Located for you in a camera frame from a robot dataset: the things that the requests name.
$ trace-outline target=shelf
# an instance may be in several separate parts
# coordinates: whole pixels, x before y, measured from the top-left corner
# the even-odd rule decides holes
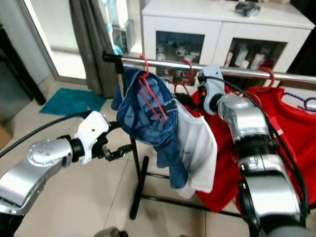
[[[250,18],[235,13],[236,4],[236,1],[151,0],[143,9],[143,16],[238,22],[309,30],[315,27],[307,17],[290,4],[261,3],[259,15]]]

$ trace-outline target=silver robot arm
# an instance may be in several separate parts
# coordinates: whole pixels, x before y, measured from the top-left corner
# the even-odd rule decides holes
[[[24,158],[0,178],[0,236],[14,235],[48,179],[61,169],[72,162],[86,164],[94,157],[112,161],[130,152],[130,145],[113,153],[106,147],[106,134],[118,127],[117,122],[109,123],[93,111],[80,124],[74,139],[66,135],[31,145]]]
[[[203,106],[230,128],[243,177],[238,199],[250,235],[312,236],[300,225],[300,200],[271,145],[264,114],[247,98],[225,94],[224,82],[212,78],[223,79],[216,65],[204,68],[198,77],[206,90]]]

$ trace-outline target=red shirt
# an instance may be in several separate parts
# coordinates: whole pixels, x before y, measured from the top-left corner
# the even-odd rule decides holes
[[[307,114],[282,102],[282,88],[270,88],[264,92],[256,91],[259,87],[252,87],[248,91],[254,92],[261,101],[262,108],[282,128],[282,138],[289,146],[294,159],[300,168],[306,182],[310,204],[316,202],[316,115]],[[192,96],[196,104],[200,103],[198,92]],[[236,195],[237,184],[241,176],[237,167],[238,157],[227,124],[217,115],[209,115],[204,111],[188,111],[195,117],[204,116],[209,124],[217,145],[217,163],[213,190],[207,194],[196,192],[205,206],[214,212],[222,210]]]

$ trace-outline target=teal rug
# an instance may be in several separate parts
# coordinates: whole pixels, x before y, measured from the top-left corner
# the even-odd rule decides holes
[[[92,111],[100,111],[105,102],[106,99],[92,91],[61,88],[45,104],[40,113],[68,116],[87,111],[88,108]]]

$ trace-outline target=white cabinet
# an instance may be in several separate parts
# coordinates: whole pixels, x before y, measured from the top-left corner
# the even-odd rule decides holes
[[[224,66],[226,59],[231,58],[227,66],[251,68],[253,65],[252,69],[257,69],[258,63],[254,60],[262,55],[259,58],[265,66],[286,73],[309,33],[307,29],[224,22],[212,63]],[[237,60],[239,55],[246,61],[244,65]]]
[[[235,1],[151,0],[142,11],[145,56],[181,61],[192,52],[199,55],[194,63],[266,66],[285,73],[314,24],[290,4],[262,3],[259,15],[252,18],[235,13],[235,5]]]
[[[181,61],[185,55],[190,55],[186,58],[191,58],[194,63],[210,64],[221,25],[215,21],[143,16],[145,56],[148,59]],[[167,70],[158,70],[157,74],[180,75]]]

